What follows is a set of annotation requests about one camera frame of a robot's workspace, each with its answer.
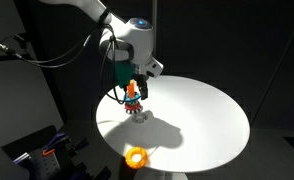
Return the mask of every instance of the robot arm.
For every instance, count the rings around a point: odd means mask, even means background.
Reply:
[[[152,57],[154,34],[153,27],[150,23],[140,18],[132,18],[125,23],[114,14],[108,12],[108,10],[106,10],[107,8],[99,0],[40,1],[48,4],[73,5],[84,11],[95,22],[105,25],[109,24],[113,28],[118,45],[118,48],[115,50],[115,61],[130,62],[130,64],[134,66],[131,77],[118,82],[119,86],[121,88],[126,87],[130,79],[134,78],[139,86],[141,99],[144,100],[148,97],[147,79],[149,77],[158,77],[163,70],[163,65]],[[112,32],[109,29],[105,29],[100,40],[101,52],[106,52],[111,36]],[[112,59],[111,52],[108,54],[108,58]],[[116,75],[126,73],[128,74],[128,72],[121,72],[121,70],[118,70]]]

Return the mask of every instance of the white round table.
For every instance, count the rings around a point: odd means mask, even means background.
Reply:
[[[135,179],[165,179],[160,172],[170,179],[187,179],[184,173],[222,166],[245,148],[250,135],[248,119],[224,92],[176,76],[149,78],[147,83],[148,98],[140,100],[147,117],[143,123],[134,122],[124,105],[107,96],[96,113],[101,135],[120,155],[134,146],[147,150],[146,168]],[[123,90],[116,90],[123,97]]]

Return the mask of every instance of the round table surface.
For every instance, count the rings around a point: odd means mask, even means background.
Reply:
[[[107,95],[99,103],[98,129],[120,155],[140,146],[147,150],[146,167],[200,172],[230,162],[245,148],[250,135],[248,119],[224,92],[177,76],[149,78],[147,84],[148,98],[140,100],[147,116],[144,123],[133,122],[124,105]],[[117,87],[116,91],[123,97],[123,90]]]

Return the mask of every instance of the dark floor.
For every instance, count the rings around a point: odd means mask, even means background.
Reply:
[[[87,137],[90,145],[73,161],[84,162],[88,172],[97,175],[107,166],[111,180],[130,180],[134,174],[127,171],[123,158],[113,151],[101,137],[97,126],[89,121],[69,121],[60,131],[73,141]],[[188,173],[189,180],[294,180],[294,147],[283,137],[294,137],[294,131],[252,129],[245,150],[227,165],[208,171]]]

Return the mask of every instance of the yellow object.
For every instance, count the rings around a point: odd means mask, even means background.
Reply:
[[[133,157],[136,154],[141,156],[141,159],[138,162],[133,161]],[[144,165],[147,163],[147,160],[148,160],[147,152],[142,147],[133,147],[127,152],[125,160],[127,165],[133,169],[142,168],[144,167]]]
[[[134,80],[130,80],[129,86],[127,86],[127,92],[129,98],[135,97],[135,87],[134,87]]]

